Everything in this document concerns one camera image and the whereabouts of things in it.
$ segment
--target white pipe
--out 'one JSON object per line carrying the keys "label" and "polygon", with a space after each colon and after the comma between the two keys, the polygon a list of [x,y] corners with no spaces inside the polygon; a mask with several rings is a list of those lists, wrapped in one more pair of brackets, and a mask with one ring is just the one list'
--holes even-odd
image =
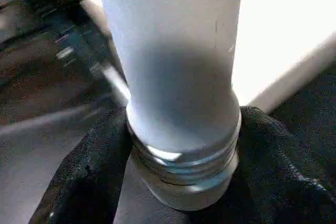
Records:
{"label": "white pipe", "polygon": [[[222,167],[228,175],[214,182],[212,172],[222,165],[217,158],[234,160],[239,130],[239,106],[231,88],[239,1],[102,0],[131,91],[127,116],[139,140],[133,157],[142,156],[136,161],[140,170],[141,160],[150,162],[152,170],[142,169],[144,180],[174,208],[212,204],[236,167],[231,164],[229,173]],[[162,181],[160,174],[166,177],[168,170],[184,165],[194,176],[173,173],[171,179],[180,186]],[[211,198],[204,204],[187,199],[186,186],[193,186],[194,195],[205,190],[197,178],[207,183],[206,191],[212,190],[202,196]],[[180,190],[184,199],[176,202]]]}

